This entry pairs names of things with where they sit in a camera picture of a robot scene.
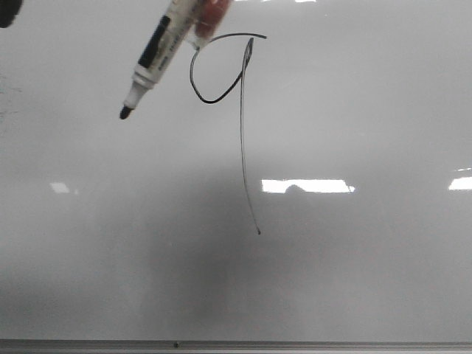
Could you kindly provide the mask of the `black fabric covered gripper finger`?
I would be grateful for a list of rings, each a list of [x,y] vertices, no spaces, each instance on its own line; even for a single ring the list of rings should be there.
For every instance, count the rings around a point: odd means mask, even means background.
[[[1,0],[0,1],[0,27],[8,28],[18,15],[22,0]]]

